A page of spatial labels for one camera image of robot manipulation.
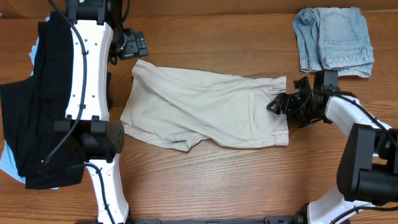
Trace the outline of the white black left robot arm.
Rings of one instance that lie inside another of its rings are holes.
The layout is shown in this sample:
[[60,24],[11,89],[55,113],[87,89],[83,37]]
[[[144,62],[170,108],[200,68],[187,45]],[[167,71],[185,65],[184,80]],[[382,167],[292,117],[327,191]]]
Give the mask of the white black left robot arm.
[[60,143],[42,161],[46,166],[62,146],[82,156],[98,206],[96,223],[132,223],[123,193],[119,158],[124,128],[109,119],[108,64],[147,56],[142,32],[124,28],[129,9],[122,1],[67,1],[64,18],[73,38],[72,84],[63,120],[55,122]]

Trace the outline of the beige khaki shorts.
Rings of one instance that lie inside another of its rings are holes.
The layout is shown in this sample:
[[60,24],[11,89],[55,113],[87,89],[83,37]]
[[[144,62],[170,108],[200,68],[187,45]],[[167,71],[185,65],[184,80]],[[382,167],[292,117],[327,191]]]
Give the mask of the beige khaki shorts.
[[286,91],[286,78],[158,67],[138,60],[121,115],[124,132],[158,147],[189,151],[202,140],[242,149],[286,146],[284,115],[266,106]]

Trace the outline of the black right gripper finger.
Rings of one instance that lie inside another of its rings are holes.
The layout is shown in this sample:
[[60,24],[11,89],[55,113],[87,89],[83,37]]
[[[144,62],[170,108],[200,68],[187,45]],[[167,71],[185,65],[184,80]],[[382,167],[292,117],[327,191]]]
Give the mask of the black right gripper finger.
[[279,93],[268,105],[268,108],[281,108],[286,106],[288,102],[288,94]]
[[274,114],[280,115],[280,114],[284,114],[282,106],[283,106],[283,102],[272,101],[266,106],[266,109]]

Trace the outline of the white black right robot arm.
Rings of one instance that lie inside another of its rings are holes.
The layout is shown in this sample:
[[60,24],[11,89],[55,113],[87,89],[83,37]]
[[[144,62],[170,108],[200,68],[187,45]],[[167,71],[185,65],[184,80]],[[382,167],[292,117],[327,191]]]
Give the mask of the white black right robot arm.
[[318,121],[334,123],[347,136],[336,173],[336,187],[304,205],[295,216],[269,216],[265,223],[339,224],[363,210],[394,212],[397,202],[397,130],[363,108],[338,86],[338,73],[323,70],[294,81],[295,93],[280,93],[267,110],[286,115],[296,128]]

